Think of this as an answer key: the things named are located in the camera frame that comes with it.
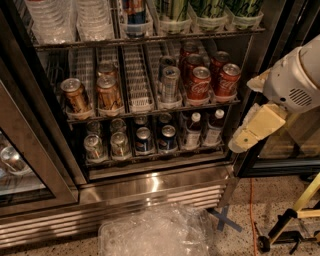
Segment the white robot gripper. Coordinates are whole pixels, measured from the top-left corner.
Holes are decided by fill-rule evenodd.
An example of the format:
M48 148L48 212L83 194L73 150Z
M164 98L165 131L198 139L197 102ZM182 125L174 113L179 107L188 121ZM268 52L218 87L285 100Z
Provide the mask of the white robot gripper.
M286 123L288 112L304 113L320 106L320 35L296 47L270 70L251 78L247 86L275 102L255 103L228 143L234 153L243 153Z

